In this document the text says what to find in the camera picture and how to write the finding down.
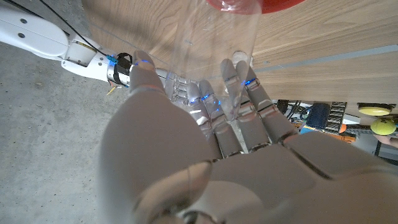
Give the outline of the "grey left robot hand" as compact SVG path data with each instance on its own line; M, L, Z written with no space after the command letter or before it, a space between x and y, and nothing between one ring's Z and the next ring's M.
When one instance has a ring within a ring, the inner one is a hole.
M100 223L397 222L397 169L326 134L299 134L260 84L248 87L244 153L208 82L189 86L187 112L145 52L129 74L99 150Z

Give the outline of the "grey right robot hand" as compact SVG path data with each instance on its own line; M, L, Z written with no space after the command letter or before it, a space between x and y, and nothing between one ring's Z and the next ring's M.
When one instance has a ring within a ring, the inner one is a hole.
M179 77L163 68L156 68L156 73L164 85L164 90L172 103L176 105L188 105L187 86L189 79Z

